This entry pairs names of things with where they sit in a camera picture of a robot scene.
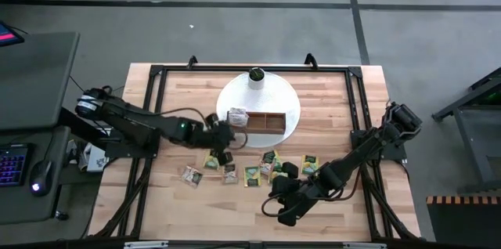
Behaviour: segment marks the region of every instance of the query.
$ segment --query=black desk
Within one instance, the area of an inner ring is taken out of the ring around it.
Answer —
[[[31,34],[0,49],[0,131],[64,125],[105,149],[102,132],[63,108],[78,33]]]
[[[54,138],[47,150],[52,133]],[[0,134],[0,144],[10,143],[13,139],[18,139],[14,140],[13,143],[35,144],[24,185],[0,187],[0,224],[38,222],[51,218],[55,214],[59,196],[59,175],[63,168],[69,136],[70,129],[68,127],[49,128],[39,132]],[[43,197],[34,197],[28,183],[29,172],[35,163],[44,158],[46,150],[46,158],[52,161],[52,188],[49,194]]]

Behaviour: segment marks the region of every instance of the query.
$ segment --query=gray floor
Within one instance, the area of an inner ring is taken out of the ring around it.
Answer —
[[[173,2],[325,2],[350,0],[145,0]],[[359,3],[496,5],[500,0],[359,0]],[[422,235],[433,240],[425,197],[454,195],[476,182],[456,123],[430,115],[501,65],[501,12],[361,11],[370,63],[382,65],[391,98],[423,120],[406,144],[414,203]],[[72,75],[85,88],[124,84],[131,62],[301,63],[312,52],[320,63],[360,64],[349,9],[106,8],[0,5],[0,20],[30,33],[78,31]],[[70,85],[65,105],[79,91]],[[78,238],[96,188],[70,189],[73,218],[0,227],[0,242]]]

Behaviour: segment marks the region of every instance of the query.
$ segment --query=keyboard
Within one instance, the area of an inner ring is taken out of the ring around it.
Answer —
[[[30,143],[0,146],[0,187],[24,184],[32,151]]]

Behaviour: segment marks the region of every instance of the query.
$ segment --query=wooden box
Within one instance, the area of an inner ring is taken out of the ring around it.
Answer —
[[[283,135],[285,133],[285,113],[247,112],[247,126],[234,127],[236,131],[245,129],[248,134]]]

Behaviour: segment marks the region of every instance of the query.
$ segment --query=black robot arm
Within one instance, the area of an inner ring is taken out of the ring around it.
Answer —
[[[392,103],[387,107],[381,126],[369,129],[359,140],[357,147],[344,158],[325,163],[307,179],[297,179],[295,166],[288,178],[277,176],[273,179],[269,196],[277,198],[283,205],[279,214],[273,216],[277,216],[284,225],[295,226],[296,221],[319,200],[335,201],[337,198],[333,198],[333,195],[344,188],[356,168],[388,143],[402,143],[412,139],[420,131],[421,123],[406,105]],[[287,163],[289,170],[291,166],[291,163]]]
[[[183,110],[200,113],[193,108]],[[218,121],[216,114],[206,118],[200,114],[204,122],[186,117],[164,117],[162,114],[170,112],[151,113],[112,96],[105,88],[85,91],[78,100],[75,111],[78,116],[85,119],[105,121],[117,129],[129,143],[139,147],[147,148],[151,137],[160,133],[174,144],[187,148],[214,150],[221,165],[232,159],[228,153],[224,153],[224,150],[234,140],[234,132],[227,122]]]

